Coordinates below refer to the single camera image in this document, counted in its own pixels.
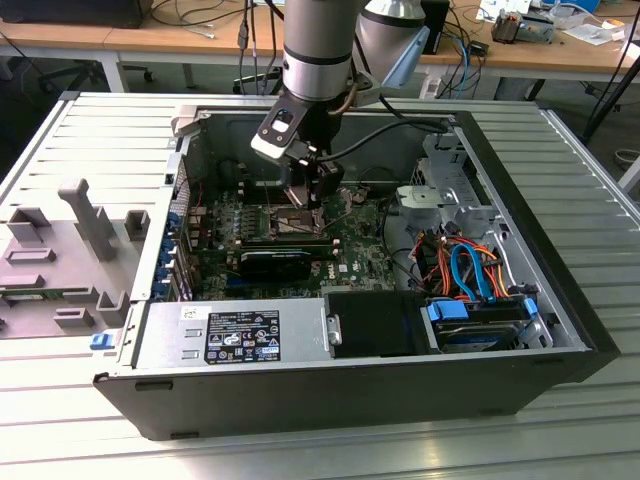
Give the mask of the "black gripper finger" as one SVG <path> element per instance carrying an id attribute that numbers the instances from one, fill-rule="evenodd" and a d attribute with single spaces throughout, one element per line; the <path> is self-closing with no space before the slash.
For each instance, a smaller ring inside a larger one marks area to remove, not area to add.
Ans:
<path id="1" fill-rule="evenodd" d="M 281 159 L 283 190 L 293 193 L 307 187 L 307 153 L 296 148 L 288 148 Z"/>
<path id="2" fill-rule="evenodd" d="M 306 169 L 306 208 L 320 208 L 322 202 L 338 190 L 343 177 L 344 168 L 337 162 L 311 163 Z"/>

